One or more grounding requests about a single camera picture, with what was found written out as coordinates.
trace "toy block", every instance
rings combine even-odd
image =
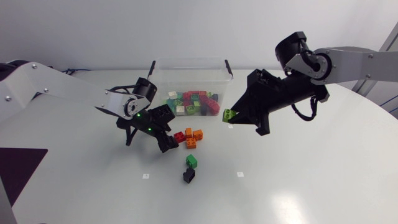
[[[206,102],[209,100],[207,96],[199,96],[199,102],[201,104],[206,104]]]
[[[167,105],[168,105],[171,109],[175,108],[174,100],[173,100],[173,99],[167,99],[167,100],[166,100],[166,103],[167,103]]]
[[[201,105],[200,106],[200,114],[203,116],[207,115],[207,106],[206,105]]]
[[[184,100],[191,100],[191,95],[192,94],[185,92],[185,93],[182,93],[182,98]]]
[[[175,133],[174,138],[177,141],[177,143],[181,143],[187,139],[184,133],[182,133],[182,131],[180,131],[179,133]]]
[[[177,106],[177,108],[176,108],[175,110],[176,110],[176,114],[177,114],[178,116],[183,116],[183,115],[185,115],[185,108],[184,108],[184,106]]]
[[[186,138],[192,138],[192,128],[186,128],[185,129],[185,137]]]
[[[169,92],[169,98],[173,100],[177,99],[177,92],[176,91]]]
[[[184,105],[184,106],[189,106],[189,105],[192,105],[192,103],[191,103],[190,100],[184,100],[184,102],[182,103],[182,105]]]
[[[233,118],[236,115],[236,111],[225,109],[223,114],[223,122],[227,122],[228,120]]]
[[[213,94],[213,96],[211,96],[211,99],[215,100],[216,102],[218,102],[218,94]]]
[[[193,137],[194,137],[197,141],[203,139],[203,131],[201,131],[201,129],[200,129],[200,130],[197,130],[197,131],[194,131],[194,132],[192,132],[192,133],[193,133]]]
[[[193,105],[186,106],[185,109],[187,110],[187,114],[189,115],[193,115],[196,112],[195,107]]]
[[[198,100],[199,100],[199,95],[197,95],[197,94],[192,94],[192,96],[191,96],[191,101],[194,102],[194,101],[198,101]]]
[[[195,138],[187,138],[187,149],[196,149],[197,140]]]
[[[192,154],[187,156],[187,158],[185,159],[185,162],[192,169],[198,167],[198,161],[195,159],[195,157]]]
[[[181,100],[174,100],[174,106],[182,106],[182,101]]]
[[[193,106],[195,107],[196,112],[200,112],[200,103],[199,101],[194,101]]]
[[[188,168],[185,173],[182,174],[182,177],[186,183],[190,183],[192,179],[195,177],[195,170],[192,168]]]

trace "clear plastic container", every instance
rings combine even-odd
[[[221,58],[160,58],[152,63],[148,79],[158,88],[158,100],[152,104],[159,106],[167,103],[177,116],[214,116],[219,113],[217,107],[221,107],[225,90],[233,81],[233,74],[228,61]],[[197,100],[192,95],[201,97]],[[192,107],[188,107],[188,99],[190,105],[196,106],[194,113]],[[177,106],[183,106],[184,112],[178,108],[177,113]]]

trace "black cable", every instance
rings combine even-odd
[[[302,113],[300,113],[300,111],[296,108],[296,106],[294,104],[292,104],[292,108],[294,110],[294,112],[304,121],[312,121],[314,119],[314,117],[317,115],[317,106],[318,106],[318,100],[315,96],[311,97],[310,99],[310,103],[311,103],[311,109],[312,109],[312,115],[311,117],[309,116],[305,116]]]
[[[128,86],[115,86],[115,87],[113,87],[112,89],[110,89],[111,91],[116,91],[116,90],[121,90],[121,89],[123,89],[123,90],[126,90],[126,89],[128,89],[128,88],[135,88],[135,87],[137,87],[137,86],[139,86],[140,84],[135,84],[135,85],[128,85]]]

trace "black block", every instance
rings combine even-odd
[[[192,169],[191,167],[188,168],[187,171],[185,171],[185,173],[183,174],[184,181],[185,181],[186,183],[188,183],[188,184],[191,182],[191,180],[192,180],[194,177],[195,177],[195,170]]]

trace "white table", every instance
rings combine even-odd
[[[246,89],[235,70],[222,110]],[[281,71],[270,71],[282,75]],[[134,84],[147,70],[80,72],[104,88]],[[19,223],[398,223],[398,121],[338,85],[312,122],[286,107],[271,133],[216,117],[170,122],[171,134],[202,129],[197,149],[162,154],[138,132],[130,147],[116,118],[42,95],[0,125],[0,147],[49,152],[13,206]],[[310,114],[309,100],[297,107]],[[196,177],[182,179],[185,157]],[[150,174],[143,179],[143,174]]]

